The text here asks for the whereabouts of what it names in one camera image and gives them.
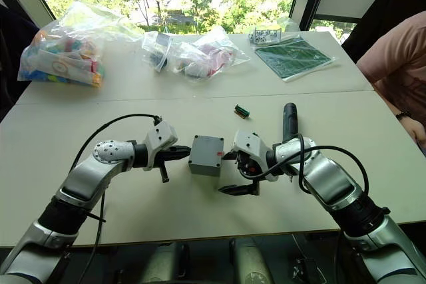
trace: small green component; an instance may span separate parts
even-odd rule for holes
[[[250,115],[250,112],[248,112],[247,110],[243,109],[242,107],[238,105],[235,106],[234,112],[243,119],[247,118]]]

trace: black cable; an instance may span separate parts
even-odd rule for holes
[[[81,146],[79,152],[77,153],[73,164],[71,165],[71,169],[69,170],[69,172],[71,172],[75,166],[77,165],[77,163],[80,160],[81,154],[83,154],[83,152],[85,151],[86,147],[89,145],[89,143],[92,141],[92,139],[102,130],[104,130],[105,128],[108,128],[111,124],[113,124],[114,122],[117,122],[119,120],[125,119],[125,118],[131,118],[134,116],[144,116],[144,117],[148,117],[148,118],[153,118],[154,119],[154,125],[157,125],[158,123],[160,123],[162,121],[160,116],[155,116],[153,114],[145,114],[145,113],[133,113],[133,114],[126,114],[125,116],[119,116],[118,118],[115,118],[105,124],[103,124],[101,127],[99,127],[99,129],[97,129],[91,136],[89,136],[87,138],[87,140],[85,141],[85,143]],[[100,220],[98,223],[98,230],[97,230],[97,234],[96,234],[96,239],[95,239],[95,244],[93,245],[92,248],[92,252],[91,252],[91,256],[89,257],[89,260],[86,263],[85,269],[83,269],[83,272],[80,275],[80,279],[77,282],[78,284],[81,284],[81,281],[84,279],[87,271],[89,270],[89,267],[92,264],[93,258],[95,257],[95,253],[96,253],[96,248],[99,245],[99,240],[101,239],[101,233],[102,233],[102,223],[103,223],[103,219],[104,219],[104,204],[105,204],[105,193],[102,194],[102,198],[101,198],[101,212],[100,212]]]
[[[344,232],[340,230],[337,236],[337,241],[334,249],[333,268],[334,268],[334,283],[339,284],[339,260],[340,260],[340,246],[344,238]]]
[[[300,133],[298,134],[298,138],[300,141],[299,188],[303,192],[307,194],[311,194],[311,192],[304,186],[305,141],[304,141],[304,137]]]
[[[314,151],[314,150],[335,150],[335,151],[340,151],[340,152],[346,154],[347,156],[349,156],[353,161],[355,161],[355,163],[358,165],[358,168],[361,170],[363,181],[364,181],[364,192],[365,192],[366,195],[368,195],[368,191],[369,191],[368,175],[367,175],[367,172],[365,171],[365,168],[362,165],[361,161],[359,161],[356,156],[354,156],[351,152],[349,152],[349,151],[347,151],[343,148],[340,148],[338,146],[312,146],[310,148],[305,149],[304,151],[306,153],[306,152]],[[296,158],[300,154],[301,154],[300,151],[296,152],[292,156],[289,156],[288,158],[278,162],[277,164],[273,165],[271,168],[269,168],[265,172],[262,172],[261,174],[258,174],[257,176],[248,176],[248,175],[244,174],[243,172],[241,172],[241,175],[243,177],[245,177],[246,179],[249,179],[249,180],[259,180],[261,178],[266,177],[268,174],[270,174],[274,170],[278,169],[279,167],[283,166],[284,164],[286,164],[290,160],[293,160],[294,158]]]

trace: white table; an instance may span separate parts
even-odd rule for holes
[[[241,96],[174,100],[20,104],[0,123],[0,246],[11,246],[40,215],[67,175],[83,141],[106,121],[132,112],[163,115],[178,133],[178,144],[193,135],[221,136],[229,150],[237,129],[258,133],[271,146],[281,141],[282,108],[298,107],[300,131],[318,144],[341,146],[364,164],[370,195],[388,206],[396,222],[426,219],[426,161],[375,92],[338,92],[280,96]],[[236,103],[250,111],[242,120]],[[147,119],[113,124],[105,138],[143,140]],[[95,141],[83,154],[87,156]],[[356,165],[345,155],[325,151],[362,184]],[[233,161],[220,178],[192,176],[186,160],[167,163],[170,182],[158,170],[133,169],[114,178],[106,193],[101,242],[128,243],[247,234],[336,229],[314,197],[286,177],[262,182],[260,196],[232,197],[217,189],[245,184]],[[92,244],[97,222],[88,219],[78,245]]]
[[[138,44],[107,43],[103,87],[33,82],[18,104],[61,102],[149,100],[192,97],[264,96],[271,94],[321,93],[373,90],[355,64],[329,33],[302,32],[303,38],[329,56],[332,64],[292,82],[282,81],[249,46],[247,35],[230,35],[251,60],[234,66],[204,82],[189,82],[181,74],[160,74],[142,64]],[[194,41],[179,36],[176,41]]]

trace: gray plastic box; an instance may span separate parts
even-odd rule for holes
[[[195,136],[188,161],[191,172],[204,176],[219,176],[223,153],[223,138]]]

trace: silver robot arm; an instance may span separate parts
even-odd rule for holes
[[[34,221],[0,266],[0,283],[46,283],[67,254],[78,231],[111,179],[131,168],[160,168],[167,182],[164,161],[189,155],[185,146],[172,146],[177,141],[173,127],[158,123],[142,144],[108,140],[99,142],[92,154],[62,183],[39,219]]]
[[[304,138],[305,148],[316,146]],[[268,148],[249,132],[238,131],[232,151],[239,171],[258,176],[278,162],[300,152],[300,141],[292,138]],[[227,186],[220,191],[231,195],[259,194],[259,181],[277,180],[279,175],[297,176],[300,157],[273,170],[249,186]],[[426,283],[426,259],[390,218],[387,208],[379,208],[354,179],[336,162],[319,150],[304,156],[304,185],[330,213],[350,244],[360,252],[371,276],[380,283]]]

